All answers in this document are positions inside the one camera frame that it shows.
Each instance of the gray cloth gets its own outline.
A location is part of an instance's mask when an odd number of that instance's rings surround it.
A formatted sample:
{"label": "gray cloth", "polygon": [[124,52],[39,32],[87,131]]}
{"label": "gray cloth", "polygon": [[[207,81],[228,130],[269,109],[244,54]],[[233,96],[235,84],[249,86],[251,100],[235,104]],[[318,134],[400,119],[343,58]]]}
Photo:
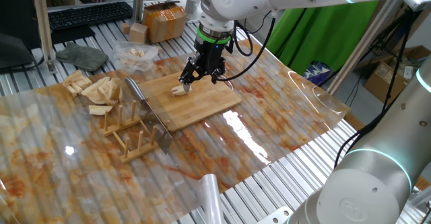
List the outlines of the gray cloth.
{"label": "gray cloth", "polygon": [[108,60],[108,55],[99,49],[68,42],[65,50],[56,53],[56,58],[58,61],[71,63],[86,71],[95,71]]}

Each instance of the metal slatted table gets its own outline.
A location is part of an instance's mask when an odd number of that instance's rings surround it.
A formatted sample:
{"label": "metal slatted table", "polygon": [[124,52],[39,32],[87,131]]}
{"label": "metal slatted table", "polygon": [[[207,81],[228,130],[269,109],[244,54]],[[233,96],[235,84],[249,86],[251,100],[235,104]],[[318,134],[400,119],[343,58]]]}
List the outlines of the metal slatted table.
{"label": "metal slatted table", "polygon": [[[164,1],[144,0],[144,5]],[[123,22],[125,21],[92,26],[91,29],[96,33],[94,37],[75,41],[78,45],[99,48],[110,55],[109,60],[99,70],[93,73],[86,72],[87,75],[121,69],[121,64],[112,58],[112,50],[116,41],[129,40],[129,35],[124,35],[119,29]],[[193,42],[198,25],[198,23],[189,22],[182,37],[157,43],[163,49],[158,59],[194,52]],[[245,39],[243,32],[239,32],[239,39]],[[64,47],[64,43],[56,44],[54,50],[57,52]],[[32,54],[37,61],[42,58],[41,49],[33,50]],[[78,69],[73,65],[60,62],[56,62],[56,67],[58,72],[55,74],[50,74],[46,65],[43,65],[37,70],[0,75],[0,96],[61,83],[70,73]],[[257,223],[280,208],[285,208],[291,215],[293,210],[325,183],[332,171],[338,149],[354,133],[355,130],[342,120],[334,129],[221,194],[224,223]],[[199,208],[176,222],[204,223],[204,216],[205,211]],[[423,216],[422,212],[407,203],[397,223],[418,223]]]}

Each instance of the sticker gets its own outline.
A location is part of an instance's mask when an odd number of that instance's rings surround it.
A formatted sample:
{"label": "sticker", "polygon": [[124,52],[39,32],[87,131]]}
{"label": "sticker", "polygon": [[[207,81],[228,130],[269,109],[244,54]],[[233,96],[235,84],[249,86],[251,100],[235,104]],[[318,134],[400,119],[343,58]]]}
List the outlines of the sticker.
{"label": "sticker", "polygon": [[384,65],[380,65],[380,67],[376,70],[376,74],[380,77],[384,77],[385,74],[389,71]]}
{"label": "sticker", "polygon": [[206,32],[206,33],[208,33],[208,34],[211,33],[211,30],[208,29],[208,28],[203,28],[203,31]]}
{"label": "sticker", "polygon": [[413,67],[405,66],[404,69],[404,78],[410,80],[413,77]]}
{"label": "sticker", "polygon": [[386,81],[386,83],[391,83],[392,81],[392,76],[393,76],[393,72],[389,71],[384,77],[383,80]]}

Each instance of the green backdrop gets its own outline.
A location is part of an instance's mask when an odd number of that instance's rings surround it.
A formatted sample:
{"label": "green backdrop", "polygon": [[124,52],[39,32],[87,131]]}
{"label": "green backdrop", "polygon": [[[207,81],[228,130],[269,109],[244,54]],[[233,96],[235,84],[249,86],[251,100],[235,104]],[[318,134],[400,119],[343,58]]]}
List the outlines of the green backdrop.
{"label": "green backdrop", "polygon": [[300,75],[313,61],[338,70],[359,43],[377,3],[288,9],[275,26],[267,48]]}

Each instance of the blue object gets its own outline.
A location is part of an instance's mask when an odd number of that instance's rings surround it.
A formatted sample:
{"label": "blue object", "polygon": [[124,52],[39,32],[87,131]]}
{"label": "blue object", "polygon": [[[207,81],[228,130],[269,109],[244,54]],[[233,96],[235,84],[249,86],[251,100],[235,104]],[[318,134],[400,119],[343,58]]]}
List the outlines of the blue object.
{"label": "blue object", "polygon": [[303,77],[315,85],[324,82],[332,73],[332,70],[326,64],[315,61],[305,70]]}

